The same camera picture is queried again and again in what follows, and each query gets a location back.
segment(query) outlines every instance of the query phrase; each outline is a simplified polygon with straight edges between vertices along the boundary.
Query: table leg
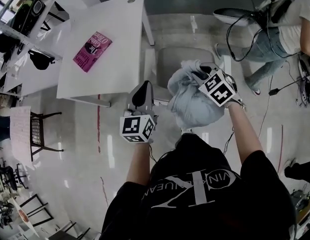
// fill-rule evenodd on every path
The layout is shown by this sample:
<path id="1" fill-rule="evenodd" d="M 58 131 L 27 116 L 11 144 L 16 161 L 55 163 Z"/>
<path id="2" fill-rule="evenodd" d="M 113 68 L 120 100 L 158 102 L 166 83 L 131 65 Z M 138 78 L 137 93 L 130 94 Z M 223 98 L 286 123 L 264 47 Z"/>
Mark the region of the table leg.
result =
<path id="1" fill-rule="evenodd" d="M 222 56 L 224 60 L 224 72 L 228 75 L 232 75 L 232 59 L 231 56 Z"/>
<path id="2" fill-rule="evenodd" d="M 74 101 L 74 102 L 81 102 L 81 103 L 96 105 L 96 106 L 105 107 L 105 108 L 111 107 L 111 103 L 104 101 L 104 100 L 97 99 L 97 98 L 93 98 L 90 96 L 81 96 L 81 97 L 73 97 L 73 98 L 66 98 L 66 99 Z"/>
<path id="3" fill-rule="evenodd" d="M 143 6 L 143 13 L 141 16 L 141 21 L 143 22 L 143 26 L 144 26 L 144 29 L 145 29 L 145 32 L 148 38 L 149 45 L 151 46 L 155 45 L 150 22 L 149 22 L 149 17 L 147 16 L 145 5 Z"/>

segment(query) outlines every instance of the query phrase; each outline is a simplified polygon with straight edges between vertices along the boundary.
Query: printed logo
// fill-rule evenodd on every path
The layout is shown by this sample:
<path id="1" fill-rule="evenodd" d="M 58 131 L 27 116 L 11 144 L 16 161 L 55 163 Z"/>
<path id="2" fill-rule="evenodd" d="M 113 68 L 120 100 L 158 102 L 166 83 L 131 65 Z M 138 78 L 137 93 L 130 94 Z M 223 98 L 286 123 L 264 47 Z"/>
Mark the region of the printed logo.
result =
<path id="1" fill-rule="evenodd" d="M 123 134 L 138 134 L 140 129 L 140 117 L 127 117 L 124 120 Z"/>
<path id="2" fill-rule="evenodd" d="M 208 92 L 210 92 L 211 89 L 213 89 L 218 83 L 220 83 L 222 80 L 220 79 L 218 74 L 213 75 L 206 83 L 205 87 Z"/>
<path id="3" fill-rule="evenodd" d="M 90 42 L 86 42 L 84 47 L 85 47 L 86 52 L 88 52 L 89 54 L 92 54 L 92 55 L 95 55 L 96 52 L 98 51 L 98 49 L 100 49 L 99 46 L 94 46 Z"/>
<path id="4" fill-rule="evenodd" d="M 151 119 L 148 119 L 145 129 L 143 130 L 143 135 L 146 137 L 146 139 L 149 139 L 153 128 L 154 128 L 153 122 L 151 121 Z"/>
<path id="5" fill-rule="evenodd" d="M 129 142 L 144 142 L 144 140 L 140 136 L 124 136 L 126 140 Z"/>
<path id="6" fill-rule="evenodd" d="M 232 96 L 232 93 L 228 87 L 222 83 L 216 90 L 210 93 L 210 95 L 218 104 L 221 105 Z"/>
<path id="7" fill-rule="evenodd" d="M 150 187 L 144 197 L 160 191 L 166 191 L 167 200 L 151 208 L 177 208 L 182 206 L 198 206 L 213 203 L 218 198 L 221 189 L 231 186 L 239 178 L 234 172 L 226 169 L 194 171 L 184 175 L 168 176 Z"/>

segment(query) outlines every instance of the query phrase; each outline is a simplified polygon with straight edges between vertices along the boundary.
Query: black t-shirt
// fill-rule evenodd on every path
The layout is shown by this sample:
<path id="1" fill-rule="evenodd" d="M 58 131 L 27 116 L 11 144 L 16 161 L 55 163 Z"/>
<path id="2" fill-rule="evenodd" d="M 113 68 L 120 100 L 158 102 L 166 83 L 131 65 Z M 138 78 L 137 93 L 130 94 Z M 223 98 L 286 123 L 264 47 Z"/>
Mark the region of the black t-shirt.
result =
<path id="1" fill-rule="evenodd" d="M 262 151 L 240 176 L 223 153 L 184 134 L 151 171 L 149 186 L 126 182 L 110 204 L 101 240 L 291 239 L 290 194 Z"/>

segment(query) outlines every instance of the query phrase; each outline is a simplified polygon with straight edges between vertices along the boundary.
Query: table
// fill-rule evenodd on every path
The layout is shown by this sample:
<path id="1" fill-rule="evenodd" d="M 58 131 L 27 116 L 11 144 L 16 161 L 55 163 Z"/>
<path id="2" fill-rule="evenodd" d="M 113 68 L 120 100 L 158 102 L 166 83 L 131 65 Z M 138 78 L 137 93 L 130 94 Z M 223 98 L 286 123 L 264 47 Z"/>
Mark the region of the table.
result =
<path id="1" fill-rule="evenodd" d="M 142 24 L 154 45 L 144 0 L 109 0 L 78 11 L 70 20 L 57 98 L 110 107 L 109 102 L 90 96 L 129 93 L 139 84 Z M 86 73 L 73 58 L 96 31 L 113 43 Z"/>
<path id="2" fill-rule="evenodd" d="M 29 217 L 27 216 L 26 212 L 23 211 L 20 205 L 13 198 L 9 199 L 9 201 L 15 206 L 21 220 L 26 224 L 26 226 L 28 226 L 29 229 L 33 231 L 36 236 L 40 237 L 39 234 L 36 232 L 35 228 L 33 227 L 32 223 L 30 222 Z"/>

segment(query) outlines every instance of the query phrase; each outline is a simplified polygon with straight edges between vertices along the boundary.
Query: white t-shirt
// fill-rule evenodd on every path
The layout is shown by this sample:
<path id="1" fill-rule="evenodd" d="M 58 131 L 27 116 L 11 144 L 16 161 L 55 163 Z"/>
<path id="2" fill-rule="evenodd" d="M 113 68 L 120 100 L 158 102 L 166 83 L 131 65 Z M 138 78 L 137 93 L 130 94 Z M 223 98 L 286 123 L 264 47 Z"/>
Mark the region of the white t-shirt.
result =
<path id="1" fill-rule="evenodd" d="M 284 25 L 278 27 L 279 40 L 288 54 L 295 54 L 301 51 L 301 18 L 310 21 L 310 0 L 294 0 L 279 21 L 280 25 Z"/>

